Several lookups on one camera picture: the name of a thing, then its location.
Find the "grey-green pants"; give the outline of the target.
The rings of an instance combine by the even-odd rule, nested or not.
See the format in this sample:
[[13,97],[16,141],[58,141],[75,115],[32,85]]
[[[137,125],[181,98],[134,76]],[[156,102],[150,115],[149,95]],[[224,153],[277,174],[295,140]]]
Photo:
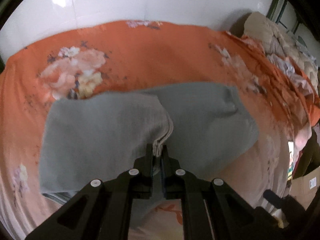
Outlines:
[[40,193],[67,203],[93,179],[133,168],[148,144],[163,146],[201,179],[223,170],[258,140],[238,90],[213,82],[60,99],[47,115],[39,162]]

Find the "brown cardboard box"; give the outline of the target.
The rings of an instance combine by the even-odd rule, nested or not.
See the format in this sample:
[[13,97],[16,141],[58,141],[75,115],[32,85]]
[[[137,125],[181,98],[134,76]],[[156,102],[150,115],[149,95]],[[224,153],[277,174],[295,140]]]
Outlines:
[[317,167],[309,174],[292,181],[290,195],[305,209],[311,204],[319,188],[319,170],[320,167]]

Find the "beige crumpled quilt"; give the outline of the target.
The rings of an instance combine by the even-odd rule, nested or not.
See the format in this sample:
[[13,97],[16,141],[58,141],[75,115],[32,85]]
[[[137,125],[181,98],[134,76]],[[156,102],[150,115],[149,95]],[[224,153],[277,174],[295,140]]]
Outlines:
[[289,57],[307,75],[318,90],[318,65],[308,48],[295,35],[285,31],[259,12],[253,12],[244,23],[244,34],[259,40],[267,55]]

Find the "orange floral bed sheet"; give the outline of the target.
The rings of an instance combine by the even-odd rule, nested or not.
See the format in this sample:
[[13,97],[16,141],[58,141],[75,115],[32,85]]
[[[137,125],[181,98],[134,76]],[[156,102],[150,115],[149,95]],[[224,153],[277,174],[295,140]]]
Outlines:
[[39,158],[47,114],[69,89],[81,98],[172,83],[236,86],[255,118],[259,139],[222,177],[252,205],[262,192],[283,194],[287,142],[303,144],[319,120],[319,97],[304,96],[250,35],[241,38],[194,25],[119,21],[35,42],[1,74],[1,223],[24,239],[58,209],[39,191]]

